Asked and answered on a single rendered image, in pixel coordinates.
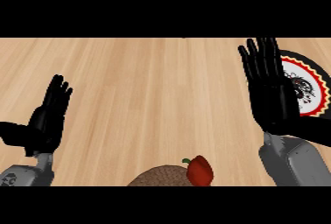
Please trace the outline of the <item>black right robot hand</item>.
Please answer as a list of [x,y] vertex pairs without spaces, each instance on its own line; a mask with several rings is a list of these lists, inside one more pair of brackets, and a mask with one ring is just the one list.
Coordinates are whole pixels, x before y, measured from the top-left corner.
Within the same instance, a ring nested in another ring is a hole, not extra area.
[[253,118],[264,132],[290,135],[331,147],[331,120],[300,116],[296,88],[286,77],[275,38],[247,39],[238,46],[249,81]]

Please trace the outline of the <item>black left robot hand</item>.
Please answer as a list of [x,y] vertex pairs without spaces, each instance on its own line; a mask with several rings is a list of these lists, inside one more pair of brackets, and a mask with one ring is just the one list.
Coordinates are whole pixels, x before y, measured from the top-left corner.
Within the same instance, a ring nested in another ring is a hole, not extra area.
[[42,105],[36,108],[29,125],[0,122],[0,139],[9,146],[24,147],[26,155],[35,157],[54,153],[63,139],[66,114],[73,88],[57,74],[46,89]]

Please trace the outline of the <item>patterned plate with black rim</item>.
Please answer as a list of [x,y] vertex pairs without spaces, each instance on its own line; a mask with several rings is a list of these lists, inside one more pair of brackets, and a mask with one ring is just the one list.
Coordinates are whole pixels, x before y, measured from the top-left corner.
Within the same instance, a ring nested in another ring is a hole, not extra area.
[[300,116],[331,120],[331,76],[300,53],[281,51],[284,75],[295,84]]

